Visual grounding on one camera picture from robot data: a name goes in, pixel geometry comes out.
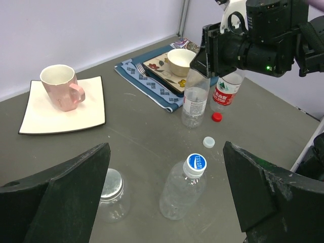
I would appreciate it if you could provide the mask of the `red bottle cap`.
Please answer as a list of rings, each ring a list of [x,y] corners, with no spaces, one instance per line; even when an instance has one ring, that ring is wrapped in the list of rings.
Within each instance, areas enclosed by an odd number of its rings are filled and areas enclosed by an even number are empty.
[[[221,113],[219,113],[219,112],[214,112],[214,113],[212,114],[212,120],[213,120],[213,121],[215,121],[215,122],[221,122],[222,119],[223,119],[223,116],[222,116]]]

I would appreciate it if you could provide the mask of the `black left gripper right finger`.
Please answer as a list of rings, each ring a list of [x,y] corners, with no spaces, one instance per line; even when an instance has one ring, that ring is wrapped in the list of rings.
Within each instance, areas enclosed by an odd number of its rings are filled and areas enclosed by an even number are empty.
[[[323,242],[323,182],[229,141],[223,156],[245,242]]]

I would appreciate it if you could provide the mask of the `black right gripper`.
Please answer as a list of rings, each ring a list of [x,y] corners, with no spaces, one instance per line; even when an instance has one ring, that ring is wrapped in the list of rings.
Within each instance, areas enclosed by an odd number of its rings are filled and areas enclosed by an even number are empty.
[[[230,31],[220,33],[220,24],[202,29],[201,47],[190,62],[190,68],[204,77],[226,76],[236,69],[247,70],[251,41]]]

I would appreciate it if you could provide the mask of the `clear bottle with white cap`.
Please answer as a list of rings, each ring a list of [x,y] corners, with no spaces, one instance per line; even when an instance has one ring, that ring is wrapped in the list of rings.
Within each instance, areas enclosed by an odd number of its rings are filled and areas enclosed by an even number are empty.
[[[210,79],[190,69],[183,97],[181,119],[184,126],[197,128],[201,125],[205,113]]]

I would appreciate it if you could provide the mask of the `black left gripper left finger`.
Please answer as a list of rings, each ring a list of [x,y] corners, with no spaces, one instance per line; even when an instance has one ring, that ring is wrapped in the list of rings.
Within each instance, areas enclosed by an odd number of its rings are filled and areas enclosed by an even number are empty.
[[[110,152],[101,143],[1,186],[1,242],[89,242]]]

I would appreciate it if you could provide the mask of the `white bottle cap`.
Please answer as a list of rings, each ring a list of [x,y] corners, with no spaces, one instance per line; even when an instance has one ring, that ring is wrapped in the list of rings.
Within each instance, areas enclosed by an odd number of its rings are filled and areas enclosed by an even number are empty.
[[[213,148],[215,146],[215,140],[210,136],[205,137],[202,143],[205,148]]]

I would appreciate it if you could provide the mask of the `clear bottle with red label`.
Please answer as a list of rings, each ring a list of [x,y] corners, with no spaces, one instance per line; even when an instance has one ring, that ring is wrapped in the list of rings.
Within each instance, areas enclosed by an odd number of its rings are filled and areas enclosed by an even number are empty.
[[[244,78],[245,71],[237,69],[235,72],[218,79],[210,100],[212,111],[223,113],[231,105]]]

